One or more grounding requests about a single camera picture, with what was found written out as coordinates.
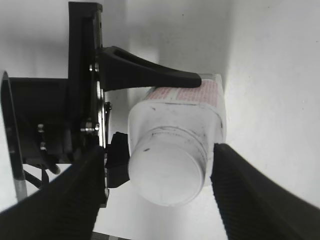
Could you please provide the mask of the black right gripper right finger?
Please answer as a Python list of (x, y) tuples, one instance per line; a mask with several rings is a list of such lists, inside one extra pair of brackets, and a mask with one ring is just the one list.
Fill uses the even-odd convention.
[(225, 143), (213, 148), (211, 183), (229, 240), (318, 240), (320, 209), (285, 190)]

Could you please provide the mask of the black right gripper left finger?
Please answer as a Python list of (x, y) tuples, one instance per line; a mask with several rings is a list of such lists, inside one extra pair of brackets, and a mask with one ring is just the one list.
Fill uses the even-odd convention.
[(105, 203), (104, 149), (95, 146), (43, 189), (0, 214), (2, 240), (89, 240)]

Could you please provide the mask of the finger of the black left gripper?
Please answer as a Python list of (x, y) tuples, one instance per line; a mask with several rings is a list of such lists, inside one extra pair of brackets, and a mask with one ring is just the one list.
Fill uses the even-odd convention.
[(108, 91), (145, 88), (198, 88), (202, 84), (199, 74), (168, 68), (116, 46), (97, 51), (101, 88)]
[(111, 143), (106, 146), (105, 154), (107, 188), (118, 188), (130, 180), (128, 135), (118, 131), (113, 134)]

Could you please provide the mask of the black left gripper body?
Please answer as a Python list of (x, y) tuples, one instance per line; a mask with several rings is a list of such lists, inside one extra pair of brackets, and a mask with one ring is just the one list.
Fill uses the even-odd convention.
[(25, 184), (43, 189), (59, 164), (106, 150), (111, 104), (99, 79), (103, 7), (70, 1), (67, 78), (9, 77)]

